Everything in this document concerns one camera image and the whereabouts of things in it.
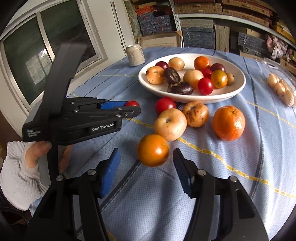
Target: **metal bolt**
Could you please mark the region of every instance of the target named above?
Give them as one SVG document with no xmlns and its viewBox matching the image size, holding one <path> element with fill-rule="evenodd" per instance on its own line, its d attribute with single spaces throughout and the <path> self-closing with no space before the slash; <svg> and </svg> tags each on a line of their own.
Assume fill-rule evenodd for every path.
<svg viewBox="0 0 296 241">
<path fill-rule="evenodd" d="M 237 182 L 237 177 L 235 177 L 235 176 L 230 176 L 230 178 L 229 178 L 232 182 Z"/>
<path fill-rule="evenodd" d="M 89 176 L 93 176 L 93 175 L 96 174 L 96 170 L 95 170 L 95 169 L 90 169 L 90 170 L 87 171 L 87 174 L 88 174 Z"/>
<path fill-rule="evenodd" d="M 201 175 L 201 176 L 204 176 L 204 175 L 207 174 L 207 172 L 206 172 L 205 170 L 203 170 L 203 169 L 199 169 L 199 170 L 197 171 L 197 173 L 198 173 L 199 175 Z"/>
<path fill-rule="evenodd" d="M 64 176 L 62 176 L 62 175 L 58 175 L 57 178 L 56 178 L 56 180 L 58 182 L 62 181 L 63 179 L 64 179 Z"/>
</svg>

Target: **blue gripper pad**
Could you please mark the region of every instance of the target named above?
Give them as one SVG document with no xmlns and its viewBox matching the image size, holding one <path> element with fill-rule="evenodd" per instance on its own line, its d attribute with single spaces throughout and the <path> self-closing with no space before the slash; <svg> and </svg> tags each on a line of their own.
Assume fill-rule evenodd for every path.
<svg viewBox="0 0 296 241">
<path fill-rule="evenodd" d="M 115 148 L 107 161 L 107 167 L 104 176 L 102 177 L 102 187 L 100 190 L 102 198 L 111 191 L 113 180 L 120 164 L 120 159 L 120 151 Z"/>
<path fill-rule="evenodd" d="M 101 110 L 111 110 L 115 107 L 122 107 L 127 101 L 107 101 L 101 105 Z"/>
<path fill-rule="evenodd" d="M 190 197 L 192 195 L 192 178 L 185 164 L 185 159 L 179 148 L 173 151 L 173 162 L 181 182 L 183 191 Z"/>
</svg>

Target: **beverage can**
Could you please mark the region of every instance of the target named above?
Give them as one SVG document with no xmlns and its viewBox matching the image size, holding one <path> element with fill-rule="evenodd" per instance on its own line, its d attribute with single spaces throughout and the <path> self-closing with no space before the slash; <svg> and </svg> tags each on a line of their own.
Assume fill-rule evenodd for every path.
<svg viewBox="0 0 296 241">
<path fill-rule="evenodd" d="M 126 54 L 128 56 L 130 66 L 132 67 L 145 63 L 142 46 L 139 44 L 129 45 L 126 47 Z"/>
</svg>

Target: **shelf board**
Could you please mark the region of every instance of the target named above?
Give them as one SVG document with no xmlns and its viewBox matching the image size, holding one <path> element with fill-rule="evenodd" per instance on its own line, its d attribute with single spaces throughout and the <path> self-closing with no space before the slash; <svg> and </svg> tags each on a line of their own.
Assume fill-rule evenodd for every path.
<svg viewBox="0 0 296 241">
<path fill-rule="evenodd" d="M 260 24 L 257 24 L 255 22 L 252 22 L 243 18 L 237 18 L 237 17 L 221 15 L 221 14 L 207 14 L 207 13 L 184 13 L 184 14 L 177 14 L 177 16 L 178 18 L 219 18 L 219 19 L 225 19 L 225 20 L 235 21 L 239 23 L 244 23 L 244 24 L 262 29 L 270 34 L 273 34 L 278 38 L 284 40 L 286 43 L 291 45 L 294 49 L 296 49 L 296 44 L 294 44 L 291 40 L 287 39 L 285 36 L 281 35 L 280 33 L 274 31 L 273 29 L 267 28 L 265 26 L 262 26 Z"/>
</svg>

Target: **table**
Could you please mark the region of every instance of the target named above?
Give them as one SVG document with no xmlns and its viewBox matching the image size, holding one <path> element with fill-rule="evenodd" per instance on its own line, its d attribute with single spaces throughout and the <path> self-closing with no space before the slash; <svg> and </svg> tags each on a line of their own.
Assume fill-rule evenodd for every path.
<svg viewBox="0 0 296 241">
<path fill-rule="evenodd" d="M 210 119 L 198 129 L 188 127 L 179 140 L 170 142 L 171 155 L 160 167 L 149 168 L 137 161 L 136 144 L 153 133 L 159 99 L 138 82 L 144 65 L 130 67 L 127 58 L 99 72 L 78 87 L 70 97 L 91 96 L 110 100 L 136 100 L 142 113 L 124 120 L 120 132 L 78 143 L 74 146 L 69 176 L 79 176 L 111 154 L 121 152 L 111 194 L 100 200 L 107 230 L 117 240 L 183 240 L 194 199 L 183 192 L 172 162 L 172 150 L 179 147 L 184 157 L 215 177 L 238 177 L 264 222 L 269 239 L 282 227 L 296 204 L 296 114 L 285 108 L 264 82 L 265 67 L 254 59 L 201 48 L 155 47 L 144 50 L 146 63 L 176 53 L 209 54 L 237 65 L 246 76 L 246 86 L 235 97 L 208 104 Z M 234 105 L 245 115 L 241 138 L 221 141 L 211 128 L 212 116 L 224 105 Z M 75 198 L 78 233 L 81 222 Z M 215 200 L 212 239 L 217 230 L 218 198 Z"/>
</svg>

